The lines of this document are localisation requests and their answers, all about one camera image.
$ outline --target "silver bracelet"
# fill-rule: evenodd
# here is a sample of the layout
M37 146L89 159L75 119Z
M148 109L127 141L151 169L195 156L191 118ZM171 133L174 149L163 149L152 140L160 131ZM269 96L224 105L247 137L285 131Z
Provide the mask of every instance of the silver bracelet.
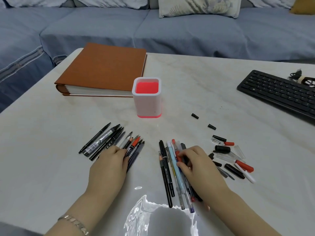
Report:
M89 235L89 232L88 232L88 230L85 228L85 226L84 226L80 221L78 221L77 219L73 218L71 215L64 214L64 215L62 215L60 218L58 218L58 220L61 220L61 219L65 219L65 220L67 220L67 221L72 222L75 226L77 226L77 227L82 231L82 233L83 233L85 236L88 236L88 235Z

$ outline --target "glowing pen holder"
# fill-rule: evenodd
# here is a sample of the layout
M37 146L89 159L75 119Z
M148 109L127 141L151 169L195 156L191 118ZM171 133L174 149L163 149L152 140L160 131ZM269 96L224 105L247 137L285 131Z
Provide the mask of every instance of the glowing pen holder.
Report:
M132 95L139 118L159 118L162 115L161 79L139 77L134 80Z

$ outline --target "blue sofa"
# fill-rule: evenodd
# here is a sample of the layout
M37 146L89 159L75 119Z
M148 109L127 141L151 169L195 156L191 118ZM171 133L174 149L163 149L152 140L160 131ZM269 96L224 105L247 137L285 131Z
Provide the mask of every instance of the blue sofa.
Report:
M0 112L87 42L148 52L315 63L315 16L242 8L239 17L158 17L150 9L0 9Z

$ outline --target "keyboard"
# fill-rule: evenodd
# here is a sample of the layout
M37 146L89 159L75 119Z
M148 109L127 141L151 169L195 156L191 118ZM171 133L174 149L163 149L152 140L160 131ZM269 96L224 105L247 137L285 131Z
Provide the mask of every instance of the keyboard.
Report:
M253 70L237 90L315 119L315 88Z

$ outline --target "light blue pen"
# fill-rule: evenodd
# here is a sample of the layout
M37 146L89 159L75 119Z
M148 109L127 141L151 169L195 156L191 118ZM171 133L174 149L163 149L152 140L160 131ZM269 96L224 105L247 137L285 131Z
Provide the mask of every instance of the light blue pen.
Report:
M172 159L173 167L174 167L174 170L175 170L176 178L178 180L180 191L181 191L182 194L185 194L184 182L183 182L183 179L182 179L181 174L179 172L179 168L176 165L177 161L176 161L176 158L175 158L175 154L174 154L174 150L173 150L173 147L172 147L172 143L170 141L167 141L166 144L167 144L167 147L169 149L169 153L171 155L171 159Z

